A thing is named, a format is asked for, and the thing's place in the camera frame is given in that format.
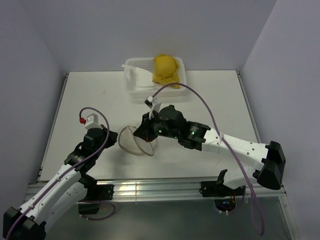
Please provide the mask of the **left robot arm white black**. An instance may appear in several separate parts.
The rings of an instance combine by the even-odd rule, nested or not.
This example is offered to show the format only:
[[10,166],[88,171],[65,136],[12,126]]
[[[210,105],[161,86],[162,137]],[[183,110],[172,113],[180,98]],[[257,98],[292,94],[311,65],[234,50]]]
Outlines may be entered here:
[[117,142],[118,133],[101,125],[90,128],[64,161],[55,176],[30,200],[3,215],[2,236],[6,240],[43,240],[52,225],[81,201],[110,200],[112,185],[99,187],[88,171],[103,150]]

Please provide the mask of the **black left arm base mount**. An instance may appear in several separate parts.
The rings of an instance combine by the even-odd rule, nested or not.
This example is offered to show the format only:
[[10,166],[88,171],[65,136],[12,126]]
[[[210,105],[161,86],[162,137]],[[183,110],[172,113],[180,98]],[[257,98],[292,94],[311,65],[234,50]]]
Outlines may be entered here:
[[114,185],[113,184],[98,184],[90,187],[84,199],[77,206],[78,213],[82,216],[96,215],[99,210],[111,210],[105,216],[111,217],[116,212],[116,206],[110,202],[113,199]]

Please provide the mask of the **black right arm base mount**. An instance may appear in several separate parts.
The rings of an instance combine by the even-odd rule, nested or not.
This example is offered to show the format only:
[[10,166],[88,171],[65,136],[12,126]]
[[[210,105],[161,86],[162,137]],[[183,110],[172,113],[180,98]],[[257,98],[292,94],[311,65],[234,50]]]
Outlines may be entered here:
[[214,198],[215,207],[224,213],[234,211],[237,208],[237,196],[241,196],[242,203],[246,193],[246,187],[240,186],[231,189],[218,181],[202,181],[199,193],[204,198]]

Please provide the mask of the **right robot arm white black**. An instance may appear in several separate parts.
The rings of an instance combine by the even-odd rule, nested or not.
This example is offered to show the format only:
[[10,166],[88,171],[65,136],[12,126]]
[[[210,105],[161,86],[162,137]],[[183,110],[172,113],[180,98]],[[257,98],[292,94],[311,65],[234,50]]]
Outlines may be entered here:
[[222,195],[251,183],[270,190],[282,187],[286,158],[280,143],[256,143],[217,133],[208,125],[186,120],[173,105],[159,112],[145,113],[133,135],[147,143],[157,137],[176,139],[190,150],[235,158],[239,169],[222,170],[222,179],[216,183],[216,189]]

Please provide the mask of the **yellow bra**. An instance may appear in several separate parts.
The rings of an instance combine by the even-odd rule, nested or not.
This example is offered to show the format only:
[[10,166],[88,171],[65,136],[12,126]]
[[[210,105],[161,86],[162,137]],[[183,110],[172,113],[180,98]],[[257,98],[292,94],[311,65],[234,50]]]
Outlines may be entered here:
[[171,83],[179,83],[180,64],[171,55],[159,54],[153,59],[154,68],[152,81],[155,84],[165,86]]

